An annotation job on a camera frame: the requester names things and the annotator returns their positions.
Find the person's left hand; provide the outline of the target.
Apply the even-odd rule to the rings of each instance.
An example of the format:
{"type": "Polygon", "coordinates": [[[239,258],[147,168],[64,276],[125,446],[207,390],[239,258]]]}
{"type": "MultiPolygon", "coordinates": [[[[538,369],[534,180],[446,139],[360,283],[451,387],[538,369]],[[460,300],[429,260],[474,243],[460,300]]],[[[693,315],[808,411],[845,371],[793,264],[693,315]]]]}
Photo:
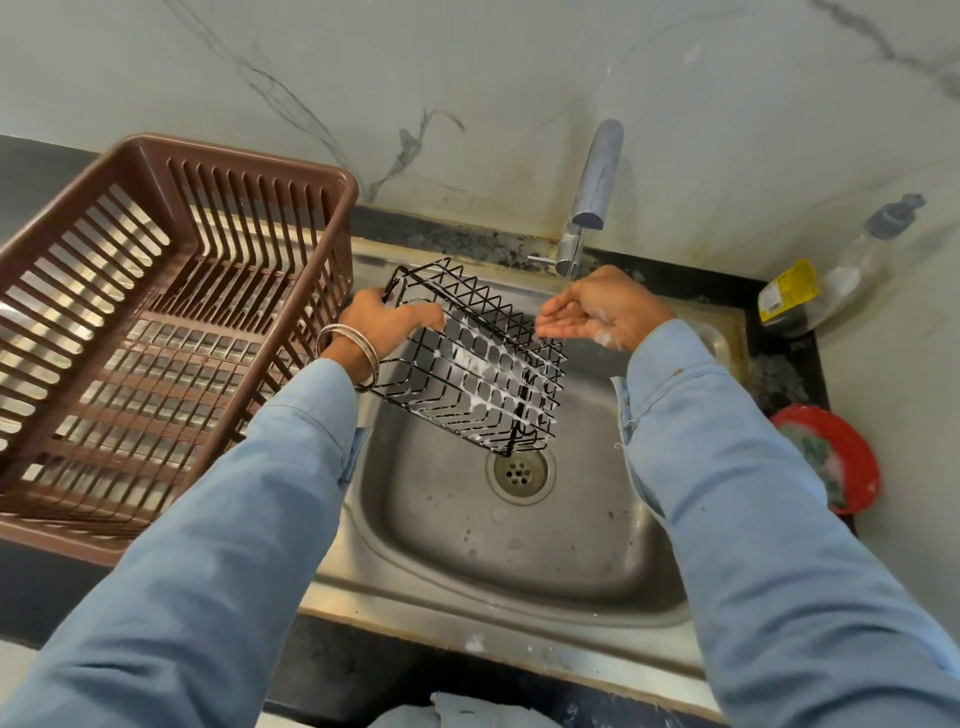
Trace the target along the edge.
{"type": "Polygon", "coordinates": [[[387,305],[382,288],[366,288],[357,292],[352,303],[342,312],[340,324],[353,327],[375,348],[380,361],[389,358],[414,332],[396,330],[390,325],[390,312],[398,307],[387,305]]]}

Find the person's right hand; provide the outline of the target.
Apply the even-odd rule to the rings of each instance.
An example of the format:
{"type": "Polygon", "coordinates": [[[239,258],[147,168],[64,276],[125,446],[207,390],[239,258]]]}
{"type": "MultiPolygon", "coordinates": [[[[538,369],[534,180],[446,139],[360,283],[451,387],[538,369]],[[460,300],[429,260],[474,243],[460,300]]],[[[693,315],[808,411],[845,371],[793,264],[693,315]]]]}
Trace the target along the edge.
{"type": "Polygon", "coordinates": [[[535,335],[540,339],[590,338],[590,319],[616,326],[623,352],[633,353],[654,331],[674,319],[674,312],[627,273],[605,265],[567,285],[539,310],[535,335]]]}

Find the black wire basket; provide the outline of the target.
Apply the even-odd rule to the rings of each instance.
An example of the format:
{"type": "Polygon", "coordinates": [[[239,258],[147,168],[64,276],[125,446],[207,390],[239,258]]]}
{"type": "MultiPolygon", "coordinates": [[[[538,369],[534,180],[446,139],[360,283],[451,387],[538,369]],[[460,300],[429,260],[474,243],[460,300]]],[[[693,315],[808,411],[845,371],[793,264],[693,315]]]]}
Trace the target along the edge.
{"type": "Polygon", "coordinates": [[[541,451],[554,438],[567,357],[534,318],[451,258],[400,265],[389,307],[437,303],[442,330],[415,330],[380,365],[372,393],[495,455],[541,451]]]}

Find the person's left forearm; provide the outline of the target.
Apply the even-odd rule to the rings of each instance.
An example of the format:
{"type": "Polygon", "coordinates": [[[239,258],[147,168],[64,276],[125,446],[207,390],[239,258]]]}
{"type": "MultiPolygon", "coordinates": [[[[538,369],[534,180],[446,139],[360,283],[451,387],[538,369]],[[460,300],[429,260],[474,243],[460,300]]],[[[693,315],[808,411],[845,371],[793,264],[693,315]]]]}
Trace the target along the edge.
{"type": "Polygon", "coordinates": [[[128,548],[37,653],[0,728],[256,728],[364,435],[319,358],[128,548]]]}

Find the person's right forearm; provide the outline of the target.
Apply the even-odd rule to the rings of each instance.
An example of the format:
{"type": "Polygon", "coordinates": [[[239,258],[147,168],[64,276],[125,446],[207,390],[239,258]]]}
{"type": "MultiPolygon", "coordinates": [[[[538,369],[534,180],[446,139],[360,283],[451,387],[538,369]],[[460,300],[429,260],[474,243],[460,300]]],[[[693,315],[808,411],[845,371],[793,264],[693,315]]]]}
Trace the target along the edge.
{"type": "Polygon", "coordinates": [[[960,728],[960,648],[690,326],[658,326],[613,382],[731,728],[960,728]]]}

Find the silver bangle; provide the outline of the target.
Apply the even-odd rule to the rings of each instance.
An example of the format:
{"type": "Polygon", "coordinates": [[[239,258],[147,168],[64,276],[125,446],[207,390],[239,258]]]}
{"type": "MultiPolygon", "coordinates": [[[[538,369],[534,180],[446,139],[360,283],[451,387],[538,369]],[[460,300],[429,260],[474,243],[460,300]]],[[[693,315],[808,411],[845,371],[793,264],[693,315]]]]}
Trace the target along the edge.
{"type": "Polygon", "coordinates": [[[380,359],[371,342],[356,328],[330,323],[318,333],[318,357],[337,363],[354,391],[364,394],[378,384],[380,359]]]}

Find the chrome faucet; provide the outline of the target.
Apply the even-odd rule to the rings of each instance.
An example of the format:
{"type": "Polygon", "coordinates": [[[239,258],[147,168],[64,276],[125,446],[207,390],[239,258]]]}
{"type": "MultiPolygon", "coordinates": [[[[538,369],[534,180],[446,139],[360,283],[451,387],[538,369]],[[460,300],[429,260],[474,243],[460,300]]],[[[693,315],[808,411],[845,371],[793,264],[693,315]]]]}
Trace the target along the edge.
{"type": "Polygon", "coordinates": [[[568,280],[581,274],[585,232],[603,230],[608,218],[624,134],[622,122],[616,119],[606,119],[596,128],[554,256],[530,254],[527,261],[553,268],[568,280]]]}

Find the sink drain strainer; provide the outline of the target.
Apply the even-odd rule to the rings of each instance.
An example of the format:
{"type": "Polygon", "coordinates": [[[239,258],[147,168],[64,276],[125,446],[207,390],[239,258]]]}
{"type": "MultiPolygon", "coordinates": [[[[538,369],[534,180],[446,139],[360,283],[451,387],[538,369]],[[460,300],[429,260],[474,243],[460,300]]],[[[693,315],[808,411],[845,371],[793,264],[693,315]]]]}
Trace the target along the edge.
{"type": "Polygon", "coordinates": [[[485,477],[491,491],[503,502],[532,506],[546,500],[554,490],[557,464],[549,448],[519,451],[511,456],[486,456],[485,477]]]}

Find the stainless steel sink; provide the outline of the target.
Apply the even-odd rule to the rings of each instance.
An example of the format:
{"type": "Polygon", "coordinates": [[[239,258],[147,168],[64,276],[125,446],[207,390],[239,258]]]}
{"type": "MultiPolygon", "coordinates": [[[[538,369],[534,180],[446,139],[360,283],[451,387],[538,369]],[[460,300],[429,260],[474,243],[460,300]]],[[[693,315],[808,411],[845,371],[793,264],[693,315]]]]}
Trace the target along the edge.
{"type": "Polygon", "coordinates": [[[666,534],[631,486],[611,377],[568,349],[556,438],[514,463],[373,395],[338,536],[299,611],[721,720],[666,534]]]}

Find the clear dish soap bottle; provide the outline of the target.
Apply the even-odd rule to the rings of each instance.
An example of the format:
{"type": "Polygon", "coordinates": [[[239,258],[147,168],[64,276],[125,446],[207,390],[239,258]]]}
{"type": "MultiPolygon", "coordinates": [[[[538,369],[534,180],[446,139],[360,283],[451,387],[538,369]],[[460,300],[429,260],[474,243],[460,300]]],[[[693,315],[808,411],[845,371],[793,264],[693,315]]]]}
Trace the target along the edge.
{"type": "Polygon", "coordinates": [[[762,328],[780,338],[797,339],[845,310],[880,280],[892,242],[912,227],[927,203],[918,193],[884,203],[860,225],[856,237],[834,249],[826,268],[799,259],[771,279],[757,296],[762,328]]]}

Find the green scrub pad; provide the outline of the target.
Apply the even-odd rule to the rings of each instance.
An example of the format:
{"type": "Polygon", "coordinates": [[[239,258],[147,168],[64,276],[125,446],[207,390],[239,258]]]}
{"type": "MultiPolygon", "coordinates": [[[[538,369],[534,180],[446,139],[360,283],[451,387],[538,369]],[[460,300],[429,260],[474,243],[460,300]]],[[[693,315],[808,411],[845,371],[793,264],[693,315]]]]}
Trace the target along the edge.
{"type": "Polygon", "coordinates": [[[809,429],[793,427],[791,438],[804,460],[822,481],[827,502],[833,509],[845,509],[845,472],[830,441],[809,429]]]}

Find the brown plastic dish basket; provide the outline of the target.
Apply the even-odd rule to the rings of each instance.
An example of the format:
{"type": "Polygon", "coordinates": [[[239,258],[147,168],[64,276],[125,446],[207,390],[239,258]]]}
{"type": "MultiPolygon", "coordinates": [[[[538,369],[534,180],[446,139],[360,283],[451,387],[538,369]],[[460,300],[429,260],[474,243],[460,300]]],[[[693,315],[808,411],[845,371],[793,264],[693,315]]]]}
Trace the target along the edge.
{"type": "Polygon", "coordinates": [[[0,542],[111,567],[318,358],[345,169],[157,134],[0,248],[0,542]]]}

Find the red plastic bowl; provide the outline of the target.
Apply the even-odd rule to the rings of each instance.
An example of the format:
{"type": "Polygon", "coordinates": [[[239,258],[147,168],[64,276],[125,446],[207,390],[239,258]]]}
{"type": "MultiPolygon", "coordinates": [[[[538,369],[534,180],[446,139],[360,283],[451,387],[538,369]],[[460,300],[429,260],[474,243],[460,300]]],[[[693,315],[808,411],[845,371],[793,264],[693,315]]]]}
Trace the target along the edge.
{"type": "MultiPolygon", "coordinates": [[[[839,455],[845,473],[846,508],[834,509],[826,498],[829,510],[838,517],[851,518],[868,509],[882,491],[880,464],[869,443],[844,418],[808,404],[791,404],[770,417],[774,428],[800,453],[792,441],[793,428],[803,428],[827,439],[839,455]]],[[[827,496],[824,484],[823,491],[827,496]]]]}

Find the white cloth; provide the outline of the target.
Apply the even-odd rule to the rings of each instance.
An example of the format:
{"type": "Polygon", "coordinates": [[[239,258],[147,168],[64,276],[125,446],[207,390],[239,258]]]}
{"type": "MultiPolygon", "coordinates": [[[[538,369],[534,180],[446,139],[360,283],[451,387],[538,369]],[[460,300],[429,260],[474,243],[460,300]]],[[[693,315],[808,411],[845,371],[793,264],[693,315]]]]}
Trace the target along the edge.
{"type": "Polygon", "coordinates": [[[522,706],[435,692],[426,706],[388,710],[368,728],[563,728],[544,714],[522,706]]]}

